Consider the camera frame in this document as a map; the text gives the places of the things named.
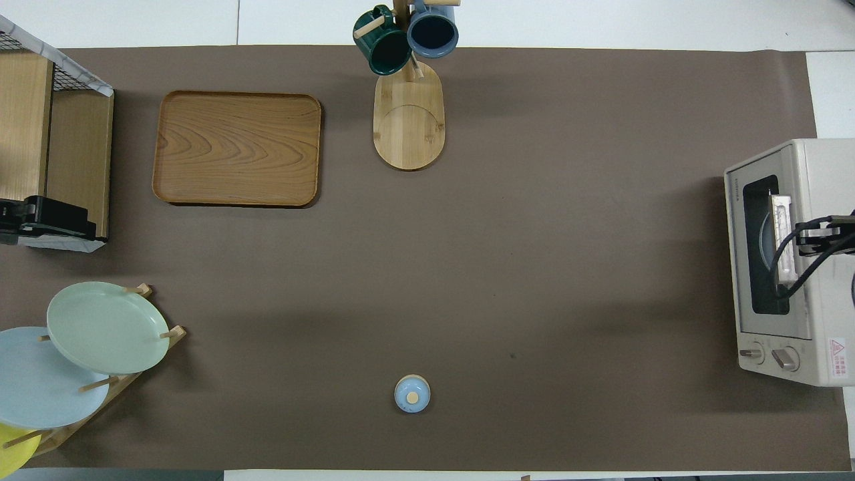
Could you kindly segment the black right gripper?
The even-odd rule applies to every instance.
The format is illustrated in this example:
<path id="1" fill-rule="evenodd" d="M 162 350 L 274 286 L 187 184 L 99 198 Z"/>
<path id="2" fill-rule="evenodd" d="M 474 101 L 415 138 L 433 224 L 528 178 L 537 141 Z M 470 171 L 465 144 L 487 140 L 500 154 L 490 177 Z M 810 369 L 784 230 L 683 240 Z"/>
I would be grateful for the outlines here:
<path id="1" fill-rule="evenodd" d="M 800 226 L 795 237 L 799 239 L 799 255 L 803 257 L 827 252 L 855 256 L 855 238 L 846 240 L 852 234 L 855 234 L 855 214 L 830 216 L 830 221 L 820 228 Z"/>

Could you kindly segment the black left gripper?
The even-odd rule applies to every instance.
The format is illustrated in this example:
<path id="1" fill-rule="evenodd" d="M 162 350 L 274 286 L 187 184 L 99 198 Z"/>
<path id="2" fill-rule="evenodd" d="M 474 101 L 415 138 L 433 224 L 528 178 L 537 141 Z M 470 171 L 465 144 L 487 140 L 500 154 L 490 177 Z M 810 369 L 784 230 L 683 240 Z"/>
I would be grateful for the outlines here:
<path id="1" fill-rule="evenodd" d="M 28 196 L 25 200 L 0 198 L 0 234 L 57 234 L 79 241 L 96 241 L 97 225 L 89 222 L 86 208 L 45 196 Z"/>

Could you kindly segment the light blue plate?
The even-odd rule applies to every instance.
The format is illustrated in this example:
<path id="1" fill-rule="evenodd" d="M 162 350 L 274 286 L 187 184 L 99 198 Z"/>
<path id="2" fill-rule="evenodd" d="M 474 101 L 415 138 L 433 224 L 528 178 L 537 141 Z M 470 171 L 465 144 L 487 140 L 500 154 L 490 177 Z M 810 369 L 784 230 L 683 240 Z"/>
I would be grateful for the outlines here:
<path id="1" fill-rule="evenodd" d="M 774 267 L 772 265 L 772 260 L 778 250 L 778 244 L 776 243 L 774 222 L 772 221 L 772 216 L 768 212 L 765 214 L 763 220 L 761 220 L 761 227 L 758 233 L 758 249 L 760 251 L 761 261 L 766 267 L 766 270 L 772 271 Z"/>
<path id="2" fill-rule="evenodd" d="M 67 359 L 43 327 L 0 331 L 0 422 L 18 428 L 48 430 L 74 424 L 95 413 L 109 392 L 101 385 L 83 386 L 107 375 Z"/>

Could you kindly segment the beige toaster oven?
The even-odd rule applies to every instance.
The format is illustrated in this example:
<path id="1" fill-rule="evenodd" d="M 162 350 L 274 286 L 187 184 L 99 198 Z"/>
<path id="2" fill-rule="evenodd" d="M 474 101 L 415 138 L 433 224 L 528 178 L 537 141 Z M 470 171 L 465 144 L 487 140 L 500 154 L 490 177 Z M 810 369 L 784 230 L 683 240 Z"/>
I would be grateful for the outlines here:
<path id="1" fill-rule="evenodd" d="M 855 214 L 855 139 L 793 139 L 724 173 L 738 363 L 819 387 L 855 386 L 855 256 L 799 255 L 800 226 Z M 766 213 L 778 250 L 772 271 L 758 234 Z M 783 371 L 772 349 L 793 347 Z"/>

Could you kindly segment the pale green plate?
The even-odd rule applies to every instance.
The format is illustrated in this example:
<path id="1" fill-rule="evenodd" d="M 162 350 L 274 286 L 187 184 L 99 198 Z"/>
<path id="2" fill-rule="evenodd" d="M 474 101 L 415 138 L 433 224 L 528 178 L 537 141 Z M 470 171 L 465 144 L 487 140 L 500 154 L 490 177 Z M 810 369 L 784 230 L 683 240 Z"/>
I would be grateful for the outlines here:
<path id="1" fill-rule="evenodd" d="M 106 281 L 64 287 L 47 307 L 56 349 L 76 365 L 105 375 L 130 375 L 160 363 L 169 350 L 161 311 L 139 293 Z"/>

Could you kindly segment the rectangular wooden tray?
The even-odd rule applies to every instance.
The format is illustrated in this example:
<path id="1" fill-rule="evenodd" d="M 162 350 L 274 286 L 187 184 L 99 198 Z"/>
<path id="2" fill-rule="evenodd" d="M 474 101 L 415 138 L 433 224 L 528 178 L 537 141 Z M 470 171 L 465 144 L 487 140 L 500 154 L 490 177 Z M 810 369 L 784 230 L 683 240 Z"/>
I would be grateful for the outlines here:
<path id="1" fill-rule="evenodd" d="M 177 90 L 158 112 L 152 191 L 169 204 L 303 208 L 319 191 L 309 94 Z"/>

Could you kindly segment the wooden plate rack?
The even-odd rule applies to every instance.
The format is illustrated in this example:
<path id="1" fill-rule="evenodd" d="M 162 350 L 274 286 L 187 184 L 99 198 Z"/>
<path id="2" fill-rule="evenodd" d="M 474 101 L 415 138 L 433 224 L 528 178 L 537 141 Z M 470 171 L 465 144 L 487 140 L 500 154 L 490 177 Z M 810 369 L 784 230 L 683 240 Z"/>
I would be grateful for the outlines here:
<path id="1" fill-rule="evenodd" d="M 131 293 L 139 293 L 143 295 L 148 301 L 150 301 L 150 295 L 152 295 L 152 287 L 148 284 L 142 283 L 136 287 L 124 287 L 126 292 Z M 174 347 L 180 340 L 186 336 L 186 330 L 179 326 L 175 325 L 173 327 L 167 325 L 169 331 L 167 333 L 162 334 L 163 338 L 167 338 L 169 340 L 169 350 Z M 30 326 L 30 327 L 43 327 L 47 329 L 47 322 L 45 326 Z M 49 335 L 47 331 L 47 335 L 43 335 L 40 338 L 42 341 L 51 341 L 49 340 Z M 36 449 L 34 456 L 39 456 L 40 454 L 56 450 L 60 445 L 64 444 L 67 439 L 70 439 L 78 430 L 82 429 L 82 427 L 88 423 L 93 417 L 95 417 L 100 411 L 107 407 L 117 396 L 119 396 L 122 391 L 124 391 L 127 387 L 131 386 L 131 384 L 136 381 L 145 371 L 141 371 L 140 373 L 130 374 L 130 375 L 107 375 L 107 379 L 103 381 L 97 381 L 97 383 L 92 383 L 90 385 L 83 386 L 80 390 L 82 392 L 89 391 L 90 389 L 95 389 L 97 386 L 108 385 L 109 392 L 97 411 L 94 414 L 76 422 L 74 424 L 68 424 L 67 426 L 62 426 L 58 428 L 52 428 L 48 430 L 41 430 L 41 441 L 39 447 Z"/>

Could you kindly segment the yellow plate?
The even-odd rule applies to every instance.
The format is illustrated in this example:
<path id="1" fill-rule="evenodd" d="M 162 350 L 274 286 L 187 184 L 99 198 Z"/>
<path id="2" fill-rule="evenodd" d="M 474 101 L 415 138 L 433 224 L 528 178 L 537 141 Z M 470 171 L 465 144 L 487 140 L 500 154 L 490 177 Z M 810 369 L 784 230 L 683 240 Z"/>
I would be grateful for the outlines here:
<path id="1" fill-rule="evenodd" d="M 22 429 L 0 423 L 0 479 L 20 469 L 33 457 L 41 441 L 41 430 Z"/>

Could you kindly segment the large brown table mat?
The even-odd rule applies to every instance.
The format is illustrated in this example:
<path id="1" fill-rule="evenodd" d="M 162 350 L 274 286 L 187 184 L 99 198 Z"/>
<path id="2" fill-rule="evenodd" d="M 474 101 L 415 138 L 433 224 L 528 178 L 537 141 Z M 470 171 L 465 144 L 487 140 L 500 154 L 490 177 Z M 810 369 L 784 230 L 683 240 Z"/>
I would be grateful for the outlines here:
<path id="1" fill-rule="evenodd" d="M 725 168 L 815 136 L 803 53 L 457 49 L 445 149 L 375 151 L 353 45 L 73 49 L 116 89 L 110 238 L 0 247 L 0 329 L 78 281 L 188 335 L 36 466 L 846 471 L 839 389 L 738 366 Z M 323 106 L 306 209 L 152 191 L 168 92 Z M 421 375 L 431 401 L 393 390 Z"/>

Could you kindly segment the wooden mug tree stand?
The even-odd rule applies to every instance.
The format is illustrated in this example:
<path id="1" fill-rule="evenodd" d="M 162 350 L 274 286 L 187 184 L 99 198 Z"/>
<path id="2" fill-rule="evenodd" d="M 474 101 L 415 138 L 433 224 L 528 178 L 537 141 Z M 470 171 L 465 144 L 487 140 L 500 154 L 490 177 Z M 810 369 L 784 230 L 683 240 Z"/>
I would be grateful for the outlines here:
<path id="1" fill-rule="evenodd" d="M 393 0 L 389 9 L 406 33 L 413 10 L 410 0 Z M 403 68 L 394 74 L 377 75 L 373 145 L 381 158 L 398 170 L 421 170 L 436 161 L 445 147 L 443 89 L 436 71 L 425 64 L 428 59 L 437 58 L 420 57 L 411 49 Z"/>

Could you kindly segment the dark green mug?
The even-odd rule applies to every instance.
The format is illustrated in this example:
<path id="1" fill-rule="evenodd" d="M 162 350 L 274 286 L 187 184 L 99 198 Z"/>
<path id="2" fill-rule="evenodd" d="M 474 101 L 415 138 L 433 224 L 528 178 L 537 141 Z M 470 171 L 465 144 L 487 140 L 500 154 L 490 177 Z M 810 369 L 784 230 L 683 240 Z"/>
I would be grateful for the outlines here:
<path id="1" fill-rule="evenodd" d="M 406 33 L 397 26 L 393 10 L 384 4 L 357 19 L 353 40 L 375 74 L 394 74 L 409 61 L 411 49 Z"/>

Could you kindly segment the blue mug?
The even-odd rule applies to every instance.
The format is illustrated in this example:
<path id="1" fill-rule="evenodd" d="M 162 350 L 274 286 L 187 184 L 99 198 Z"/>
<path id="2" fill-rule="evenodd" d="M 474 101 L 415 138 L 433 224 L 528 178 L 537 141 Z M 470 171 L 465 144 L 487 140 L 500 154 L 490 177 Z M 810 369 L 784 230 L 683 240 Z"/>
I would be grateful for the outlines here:
<path id="1" fill-rule="evenodd" d="M 416 55 L 440 58 L 458 45 L 459 31 L 455 19 L 458 0 L 410 0 L 413 10 L 407 37 Z"/>

